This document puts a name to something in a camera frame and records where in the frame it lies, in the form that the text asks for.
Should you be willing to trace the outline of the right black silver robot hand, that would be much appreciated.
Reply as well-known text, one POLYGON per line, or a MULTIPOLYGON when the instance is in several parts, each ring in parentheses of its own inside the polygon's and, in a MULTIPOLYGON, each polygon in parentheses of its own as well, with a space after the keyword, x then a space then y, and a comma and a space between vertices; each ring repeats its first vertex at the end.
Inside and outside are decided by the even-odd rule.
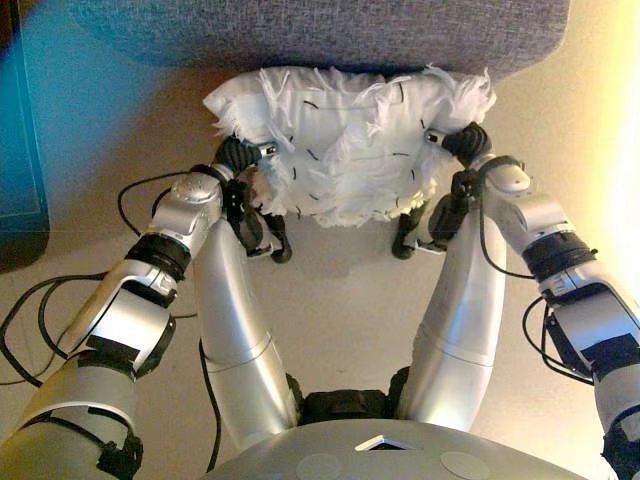
POLYGON ((425 140, 451 154, 465 168, 469 168, 476 158, 492 150, 492 142, 486 131, 476 122, 471 122, 462 130, 444 134, 435 129, 424 132, 425 140))

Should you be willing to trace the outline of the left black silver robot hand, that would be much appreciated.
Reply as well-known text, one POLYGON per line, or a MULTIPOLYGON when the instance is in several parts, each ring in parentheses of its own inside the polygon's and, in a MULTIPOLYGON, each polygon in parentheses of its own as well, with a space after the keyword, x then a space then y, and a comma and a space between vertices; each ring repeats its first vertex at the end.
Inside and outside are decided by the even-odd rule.
POLYGON ((215 163, 224 165, 232 173, 238 174, 260 160, 275 155, 278 150, 275 142, 254 144, 229 136, 219 145, 215 154, 215 163))

